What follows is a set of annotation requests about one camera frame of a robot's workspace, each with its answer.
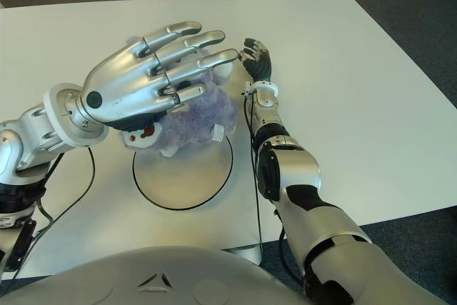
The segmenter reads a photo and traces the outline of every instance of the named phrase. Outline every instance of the black fingertip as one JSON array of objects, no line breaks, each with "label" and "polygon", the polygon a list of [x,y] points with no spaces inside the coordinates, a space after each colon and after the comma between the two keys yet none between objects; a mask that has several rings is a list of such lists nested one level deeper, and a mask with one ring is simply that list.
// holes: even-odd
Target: black fingertip
[{"label": "black fingertip", "polygon": [[248,48],[253,48],[255,41],[256,41],[255,39],[245,39],[244,45],[247,46]]}]

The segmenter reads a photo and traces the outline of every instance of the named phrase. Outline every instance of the black circle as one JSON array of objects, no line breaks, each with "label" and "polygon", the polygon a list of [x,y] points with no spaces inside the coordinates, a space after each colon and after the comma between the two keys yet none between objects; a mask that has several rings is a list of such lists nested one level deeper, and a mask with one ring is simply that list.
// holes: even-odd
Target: black circle
[{"label": "black circle", "polygon": [[92,109],[97,109],[101,106],[103,100],[99,92],[92,91],[87,95],[86,102]]},{"label": "black circle", "polygon": [[233,169],[233,148],[231,146],[231,142],[230,142],[230,139],[226,136],[226,140],[228,142],[228,145],[230,146],[230,153],[231,153],[231,164],[230,164],[230,170],[228,171],[228,174],[227,174],[227,177],[226,177],[226,180],[224,181],[224,183],[222,184],[222,186],[217,190],[216,193],[214,193],[210,198],[208,198],[207,200],[201,202],[200,204],[197,204],[197,205],[194,205],[194,206],[191,206],[191,207],[186,207],[186,208],[182,208],[182,209],[173,209],[171,207],[166,207],[166,206],[162,206],[160,204],[157,204],[155,203],[154,201],[150,200],[150,198],[148,198],[147,195],[145,195],[145,193],[143,193],[143,190],[141,189],[138,181],[136,180],[136,175],[135,175],[135,156],[136,156],[136,152],[134,153],[134,158],[132,159],[132,162],[131,162],[131,171],[132,171],[132,174],[134,176],[134,181],[135,181],[135,185],[136,185],[136,188],[140,191],[141,195],[144,196],[144,198],[146,198],[147,201],[151,202],[152,204],[154,204],[155,206],[158,206],[158,207],[161,207],[162,209],[165,209],[165,210],[172,210],[172,211],[185,211],[185,210],[190,210],[190,209],[195,209],[196,207],[199,207],[205,203],[207,203],[208,201],[212,200],[212,198],[214,198],[217,193],[220,192],[220,190],[222,190],[222,188],[226,185],[227,181],[229,180],[229,177],[231,175],[231,171]]}]

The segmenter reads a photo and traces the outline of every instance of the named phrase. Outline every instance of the tabletop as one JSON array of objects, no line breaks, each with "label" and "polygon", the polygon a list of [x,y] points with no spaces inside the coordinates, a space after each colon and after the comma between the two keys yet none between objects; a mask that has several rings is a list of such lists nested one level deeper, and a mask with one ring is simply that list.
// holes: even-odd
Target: tabletop
[{"label": "tabletop", "polygon": [[[457,204],[454,107],[354,0],[112,1],[6,9],[0,16],[1,74],[14,76],[2,81],[9,90],[0,100],[2,116],[16,118],[21,106],[39,102],[55,83],[81,84],[92,66],[132,35],[184,17],[198,19],[205,29],[223,29],[226,47],[239,48],[245,36],[254,36],[270,48],[283,121],[318,159],[322,197],[358,224]],[[24,60],[25,45],[34,53]],[[245,80],[236,65],[226,87],[240,110]],[[92,192],[37,245],[23,275],[52,274],[154,244],[256,243],[248,135],[241,119],[231,140],[234,168],[224,189],[209,203],[177,213],[142,198],[131,177],[131,151],[111,133],[94,147]],[[65,159],[44,197],[55,213],[90,178],[84,151]],[[430,197],[431,190],[439,196]],[[266,240],[277,239],[280,230],[272,211],[261,202]]]}]

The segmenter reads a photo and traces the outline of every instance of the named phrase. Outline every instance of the stuffed toy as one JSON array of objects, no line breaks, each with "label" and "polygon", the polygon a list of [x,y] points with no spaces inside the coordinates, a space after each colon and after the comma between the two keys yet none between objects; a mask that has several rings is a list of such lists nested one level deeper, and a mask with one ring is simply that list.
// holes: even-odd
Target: stuffed toy
[{"label": "stuffed toy", "polygon": [[[209,55],[202,49],[167,66],[179,64]],[[172,157],[188,144],[221,142],[236,125],[236,109],[229,96],[219,87],[226,83],[233,69],[232,63],[222,64],[212,70],[185,81],[184,86],[205,83],[208,91],[198,98],[168,110],[150,128],[137,131],[121,131],[121,139],[127,148],[135,151],[160,151],[162,156]]]}]

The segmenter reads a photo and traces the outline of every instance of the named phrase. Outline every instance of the white plastic part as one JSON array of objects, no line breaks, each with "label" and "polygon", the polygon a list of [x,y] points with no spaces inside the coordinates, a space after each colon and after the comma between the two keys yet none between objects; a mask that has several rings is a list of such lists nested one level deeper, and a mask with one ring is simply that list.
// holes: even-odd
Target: white plastic part
[{"label": "white plastic part", "polygon": [[141,137],[141,135],[144,134],[144,130],[135,130],[130,132],[122,131],[122,137],[127,146],[133,148],[147,148],[156,143],[161,132],[162,125],[160,125],[160,123],[154,123],[154,133],[150,136]]},{"label": "white plastic part", "polygon": [[245,95],[247,96],[248,94],[252,94],[257,89],[271,89],[274,92],[274,96],[279,95],[279,89],[277,85],[269,81],[256,81],[253,84],[247,81]]},{"label": "white plastic part", "polygon": [[75,84],[58,84],[48,90],[43,96],[43,105],[55,132],[69,146],[92,146],[103,141],[108,135],[108,127],[101,126],[99,134],[81,130],[73,124],[65,109],[65,94],[81,92],[81,87]]},{"label": "white plastic part", "polygon": [[222,142],[224,139],[225,129],[220,124],[214,124],[213,131],[211,132],[211,139],[216,142]]}]

